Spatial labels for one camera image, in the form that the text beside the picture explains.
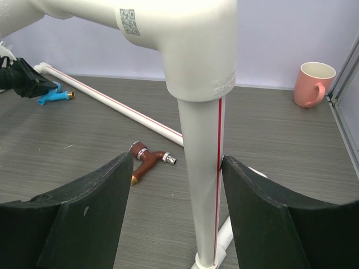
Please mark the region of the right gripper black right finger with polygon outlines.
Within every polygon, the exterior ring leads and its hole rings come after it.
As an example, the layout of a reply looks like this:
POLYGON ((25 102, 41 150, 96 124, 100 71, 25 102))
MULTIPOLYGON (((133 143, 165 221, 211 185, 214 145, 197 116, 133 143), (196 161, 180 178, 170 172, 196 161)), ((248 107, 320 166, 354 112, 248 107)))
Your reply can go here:
POLYGON ((240 268, 357 268, 358 202, 294 192, 231 156, 222 174, 240 268))

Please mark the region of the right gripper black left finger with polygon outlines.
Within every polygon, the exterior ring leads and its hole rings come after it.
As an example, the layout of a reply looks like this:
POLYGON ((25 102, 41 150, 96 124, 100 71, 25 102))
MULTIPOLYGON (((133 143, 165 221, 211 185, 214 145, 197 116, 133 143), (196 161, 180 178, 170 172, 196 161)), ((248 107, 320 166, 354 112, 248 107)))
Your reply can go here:
POLYGON ((130 191, 123 153, 28 201, 1 204, 2 268, 112 268, 130 191))

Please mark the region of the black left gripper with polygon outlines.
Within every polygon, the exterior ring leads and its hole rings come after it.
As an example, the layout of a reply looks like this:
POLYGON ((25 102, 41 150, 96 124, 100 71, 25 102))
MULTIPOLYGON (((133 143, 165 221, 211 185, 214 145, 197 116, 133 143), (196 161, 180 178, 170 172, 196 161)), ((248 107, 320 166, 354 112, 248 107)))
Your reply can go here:
POLYGON ((43 96, 57 85, 43 77, 23 58, 12 64, 9 56, 1 56, 1 90, 14 90, 22 98, 43 96))

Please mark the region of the blue plastic faucet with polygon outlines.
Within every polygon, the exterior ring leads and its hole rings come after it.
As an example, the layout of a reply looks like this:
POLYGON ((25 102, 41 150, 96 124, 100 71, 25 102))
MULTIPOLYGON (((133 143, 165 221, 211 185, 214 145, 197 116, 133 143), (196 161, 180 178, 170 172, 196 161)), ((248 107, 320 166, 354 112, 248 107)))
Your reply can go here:
POLYGON ((47 94, 41 96, 37 101, 39 105, 45 105, 48 101, 71 100, 75 98, 73 91, 62 92, 61 84, 58 82, 54 83, 56 88, 49 90, 47 94))

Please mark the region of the white PVC pipe frame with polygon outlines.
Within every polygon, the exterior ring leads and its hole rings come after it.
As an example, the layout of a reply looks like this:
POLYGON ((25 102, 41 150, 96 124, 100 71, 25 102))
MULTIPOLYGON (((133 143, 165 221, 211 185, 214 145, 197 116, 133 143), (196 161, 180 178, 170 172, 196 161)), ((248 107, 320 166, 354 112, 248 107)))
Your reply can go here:
POLYGON ((233 238, 219 225, 225 97, 236 82, 236 1, 2 1, 1 37, 44 16, 79 17, 120 29, 161 53, 169 93, 178 101, 194 217, 195 268, 218 268, 233 238))

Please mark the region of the brown plastic faucet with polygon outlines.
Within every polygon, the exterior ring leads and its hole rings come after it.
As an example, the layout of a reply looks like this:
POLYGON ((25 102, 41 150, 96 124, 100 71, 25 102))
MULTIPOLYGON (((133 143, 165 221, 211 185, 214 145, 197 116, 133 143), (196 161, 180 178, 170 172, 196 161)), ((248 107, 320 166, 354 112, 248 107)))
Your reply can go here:
POLYGON ((130 146, 130 153, 132 153, 135 159, 142 162, 132 173, 131 185, 137 184, 149 170, 156 166, 157 162, 162 161, 171 165, 177 162, 177 159, 171 156, 169 152, 151 152, 148 147, 140 141, 136 141, 130 146))

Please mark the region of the aluminium corner profile right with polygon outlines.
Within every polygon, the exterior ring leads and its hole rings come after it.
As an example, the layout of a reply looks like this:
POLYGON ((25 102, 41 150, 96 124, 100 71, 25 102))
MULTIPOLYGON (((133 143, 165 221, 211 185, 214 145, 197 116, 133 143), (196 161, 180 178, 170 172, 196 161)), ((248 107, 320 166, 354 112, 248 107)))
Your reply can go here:
POLYGON ((327 101, 358 174, 358 40, 355 41, 327 101))

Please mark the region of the pink ceramic mug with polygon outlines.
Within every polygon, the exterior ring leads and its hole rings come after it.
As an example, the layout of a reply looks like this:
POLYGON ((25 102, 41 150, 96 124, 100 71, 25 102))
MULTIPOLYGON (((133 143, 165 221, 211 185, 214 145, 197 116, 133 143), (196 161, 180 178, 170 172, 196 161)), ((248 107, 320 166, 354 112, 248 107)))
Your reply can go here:
POLYGON ((325 63, 306 62, 300 66, 293 90, 293 101, 302 108, 312 108, 325 97, 336 70, 325 63))

